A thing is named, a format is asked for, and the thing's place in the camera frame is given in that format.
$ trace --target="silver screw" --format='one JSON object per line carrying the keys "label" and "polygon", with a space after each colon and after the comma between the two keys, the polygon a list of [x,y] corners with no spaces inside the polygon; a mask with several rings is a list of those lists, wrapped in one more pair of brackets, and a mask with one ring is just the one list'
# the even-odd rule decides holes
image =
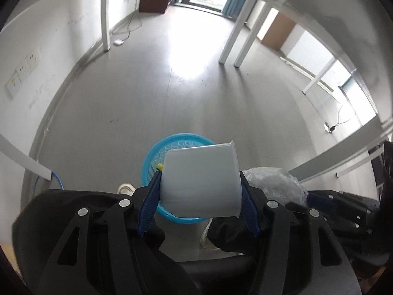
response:
{"label": "silver screw", "polygon": [[270,208],[278,208],[278,203],[276,201],[268,201],[267,204]]}
{"label": "silver screw", "polygon": [[319,212],[317,210],[313,209],[313,208],[310,210],[309,213],[314,218],[317,218],[319,216]]}
{"label": "silver screw", "polygon": [[78,211],[78,215],[79,216],[85,216],[87,213],[89,212],[89,210],[87,209],[87,208],[81,208],[79,211]]}
{"label": "silver screw", "polygon": [[121,207],[127,207],[127,206],[129,206],[130,204],[131,204],[131,201],[130,201],[130,200],[127,200],[127,199],[121,200],[121,201],[119,202],[119,205],[120,205]]}

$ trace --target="baseboard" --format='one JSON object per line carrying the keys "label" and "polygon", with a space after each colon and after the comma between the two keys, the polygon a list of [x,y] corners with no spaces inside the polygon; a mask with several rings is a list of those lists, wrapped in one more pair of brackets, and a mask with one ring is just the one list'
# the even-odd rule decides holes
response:
{"label": "baseboard", "polygon": [[[131,17],[135,12],[138,12],[138,10],[130,13],[127,15],[125,18],[121,19],[118,23],[116,23],[112,29],[110,30],[110,35],[112,35],[114,32],[116,32],[120,27],[122,27],[125,23],[130,21]],[[52,117],[56,113],[56,109],[58,108],[58,105],[60,104],[61,100],[64,97],[64,94],[66,93],[68,87],[70,86],[71,82],[75,79],[75,77],[80,73],[80,71],[87,65],[89,62],[94,59],[94,57],[97,55],[97,52],[101,49],[102,47],[102,39],[99,39],[74,65],[70,73],[67,75],[65,78],[64,82],[60,85],[58,88],[56,94],[54,95],[53,99],[51,100],[48,108],[46,109],[46,112],[44,114],[44,117],[42,118],[40,125],[38,126],[36,135],[33,140],[33,144],[31,145],[30,148],[30,153],[29,156],[33,158],[34,160],[39,160],[39,155],[40,151],[42,148],[42,144],[44,142],[47,130],[50,126],[50,123],[52,121]],[[23,210],[27,204],[31,201],[32,196],[31,196],[31,188],[34,185],[35,176],[34,173],[25,170],[24,177],[23,177],[23,183],[22,183],[22,195],[20,199],[20,209]]]}

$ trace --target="white plastic cup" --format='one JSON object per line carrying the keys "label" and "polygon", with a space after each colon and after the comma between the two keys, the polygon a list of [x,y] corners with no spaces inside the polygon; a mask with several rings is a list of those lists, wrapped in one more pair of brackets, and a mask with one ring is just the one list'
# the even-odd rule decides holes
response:
{"label": "white plastic cup", "polygon": [[234,141],[169,150],[160,199],[178,218],[239,217],[242,189]]}

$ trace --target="plastic container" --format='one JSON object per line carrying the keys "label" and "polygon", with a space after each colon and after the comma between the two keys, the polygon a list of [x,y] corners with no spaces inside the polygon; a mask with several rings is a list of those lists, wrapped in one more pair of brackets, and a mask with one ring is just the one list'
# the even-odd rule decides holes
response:
{"label": "plastic container", "polygon": [[[156,172],[157,164],[164,163],[165,155],[169,150],[175,148],[197,147],[213,144],[214,142],[211,140],[191,133],[174,134],[162,139],[155,146],[153,146],[153,148],[147,154],[145,161],[143,162],[141,172],[142,186],[149,184],[154,173]],[[157,212],[168,220],[180,224],[195,224],[207,220],[207,218],[178,218],[162,207],[161,203],[158,204]]]}
{"label": "plastic container", "polygon": [[242,186],[235,143],[168,151],[160,199],[182,218],[239,217]]}

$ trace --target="wall outlet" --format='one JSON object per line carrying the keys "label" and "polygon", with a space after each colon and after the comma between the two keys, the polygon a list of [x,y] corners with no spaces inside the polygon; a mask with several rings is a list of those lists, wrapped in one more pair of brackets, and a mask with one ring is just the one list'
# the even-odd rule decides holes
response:
{"label": "wall outlet", "polygon": [[35,49],[34,51],[27,54],[27,63],[29,64],[30,70],[34,70],[40,63],[40,51]]}
{"label": "wall outlet", "polygon": [[17,92],[20,89],[20,79],[16,73],[13,74],[13,76],[9,79],[7,83],[7,89],[9,91],[9,94],[11,94],[12,97],[15,97]]}
{"label": "wall outlet", "polygon": [[27,60],[24,59],[16,68],[16,73],[19,76],[19,79],[23,81],[30,74],[31,70]]}

